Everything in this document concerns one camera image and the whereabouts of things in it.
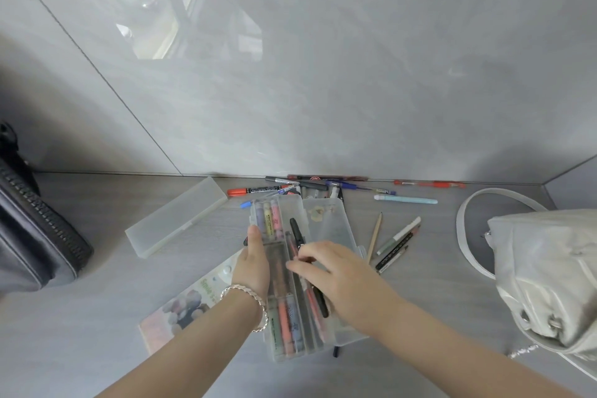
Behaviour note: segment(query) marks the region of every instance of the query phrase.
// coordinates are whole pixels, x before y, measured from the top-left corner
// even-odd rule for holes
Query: black bag
[[[71,282],[93,254],[77,231],[42,201],[18,151],[14,131],[0,122],[0,292]]]

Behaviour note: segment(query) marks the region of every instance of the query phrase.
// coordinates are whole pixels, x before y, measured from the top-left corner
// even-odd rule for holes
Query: hand
[[[247,231],[248,246],[243,249],[232,273],[233,285],[244,285],[258,294],[264,302],[269,288],[269,263],[265,256],[261,231],[251,225]]]
[[[321,289],[340,317],[363,334],[381,338],[407,302],[365,260],[344,246],[313,242],[298,252],[295,260],[287,262],[287,268]],[[305,262],[310,258],[318,260],[327,271]]]

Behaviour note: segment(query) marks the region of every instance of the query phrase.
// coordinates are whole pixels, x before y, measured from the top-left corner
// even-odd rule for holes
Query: clear plastic pencil case
[[[324,318],[311,284],[286,269],[287,260],[297,254],[291,218],[297,222],[305,242],[329,240],[364,256],[354,242],[340,199],[303,200],[289,194],[254,201],[250,223],[261,230],[270,264],[267,313],[271,322],[265,330],[265,342],[276,362],[365,338],[342,322],[327,300],[330,314]]]

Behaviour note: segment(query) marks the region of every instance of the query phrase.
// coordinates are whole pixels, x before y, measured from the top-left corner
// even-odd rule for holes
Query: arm
[[[361,258],[330,242],[305,244],[288,269],[324,292],[339,315],[454,397],[571,397],[524,365],[453,331],[398,296]],[[317,259],[327,271],[305,259]]]
[[[255,226],[239,256],[232,283],[267,295],[269,265]],[[261,307],[244,291],[232,289],[219,303],[196,319],[166,346],[98,398],[201,397],[235,356],[261,320]]]

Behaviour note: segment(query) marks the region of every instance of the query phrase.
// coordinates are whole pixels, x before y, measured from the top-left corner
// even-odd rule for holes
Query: forearm
[[[527,367],[402,302],[380,341],[453,397],[570,397]]]
[[[257,326],[260,316],[261,309],[251,296],[231,290],[99,398],[203,396]]]

